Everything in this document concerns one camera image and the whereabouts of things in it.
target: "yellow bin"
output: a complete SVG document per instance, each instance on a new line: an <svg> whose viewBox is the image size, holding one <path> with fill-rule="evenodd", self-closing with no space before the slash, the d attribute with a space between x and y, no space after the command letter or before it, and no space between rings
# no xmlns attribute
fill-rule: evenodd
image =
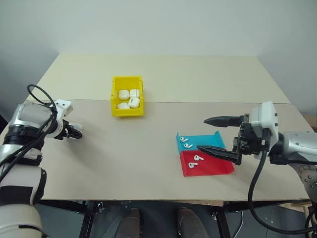
<svg viewBox="0 0 317 238"><path fill-rule="evenodd" d="M127 100L120 100L118 98L119 90L139 89L140 91L140 106L138 108L130 109L117 109L120 103L128 103ZM132 117L144 115L144 102L143 102L143 83L141 76L114 76L112 80L111 91L111 113L114 117Z"/></svg>

